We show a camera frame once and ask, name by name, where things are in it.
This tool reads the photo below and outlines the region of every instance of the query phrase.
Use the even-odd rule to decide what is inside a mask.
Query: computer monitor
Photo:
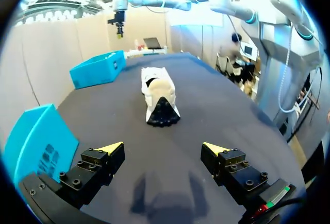
[[[252,47],[245,46],[244,52],[252,56]]]
[[[241,42],[241,54],[244,57],[251,59],[252,61],[257,61],[258,57],[258,48],[254,44]]]
[[[151,49],[151,50],[161,49],[161,46],[160,46],[157,38],[145,38],[143,40],[144,40],[146,46],[148,47],[148,49]]]

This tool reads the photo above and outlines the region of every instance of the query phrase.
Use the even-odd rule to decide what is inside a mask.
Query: white wall
[[[143,38],[156,37],[161,46],[170,44],[170,35],[166,33],[169,30],[166,24],[165,11],[163,8],[151,7],[151,10],[160,13],[153,13],[146,7],[133,8],[128,7],[125,12],[124,36],[117,37],[117,28],[115,25],[108,25],[108,35],[111,50],[135,49],[134,41],[138,40],[139,44],[144,44]],[[112,19],[114,14],[107,16],[107,19]]]
[[[76,20],[81,56],[84,61],[112,50],[107,20],[105,15],[89,16]]]
[[[82,63],[76,21],[22,26],[27,72],[40,105],[58,107],[74,89],[69,70]]]
[[[234,28],[226,15],[222,16],[221,24],[212,25],[175,25],[171,26],[172,47],[174,52],[187,51],[196,57],[200,57],[204,62],[216,66],[217,52],[220,46],[226,47],[232,43]],[[208,14],[201,14],[207,19]],[[242,35],[243,42],[249,42],[249,36],[243,31],[241,21],[231,17],[237,33]]]
[[[0,59],[0,148],[17,119],[26,109],[37,106],[24,66],[23,27],[14,27],[7,37]]]

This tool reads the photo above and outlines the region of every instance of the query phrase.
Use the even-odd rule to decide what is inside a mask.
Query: chair
[[[241,75],[243,69],[242,67],[234,68],[229,57],[221,57],[218,53],[216,67],[221,74],[228,76],[229,78]]]

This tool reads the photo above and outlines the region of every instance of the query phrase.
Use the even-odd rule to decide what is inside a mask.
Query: desk
[[[181,114],[176,125],[145,123],[142,67],[166,67]],[[126,160],[110,186],[81,208],[111,224],[237,223],[245,208],[216,185],[200,161],[205,141],[244,151],[257,170],[268,172],[269,183],[281,177],[294,184],[293,197],[305,192],[292,151],[268,117],[232,82],[188,53],[128,60],[115,82],[72,92],[58,111],[80,140],[74,163],[89,147],[125,144]]]
[[[163,49],[142,49],[142,50],[130,50],[125,52],[125,59],[129,57],[134,56],[143,56],[143,55],[152,55],[152,54],[167,54],[167,47],[164,47]]]

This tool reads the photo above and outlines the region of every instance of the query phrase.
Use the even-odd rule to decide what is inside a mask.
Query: white table
[[[125,59],[129,58],[129,57],[133,57],[133,56],[138,56],[138,55],[150,55],[150,54],[167,54],[167,47],[164,46],[163,49],[142,49],[142,50],[130,50],[130,51],[126,51],[125,52]]]

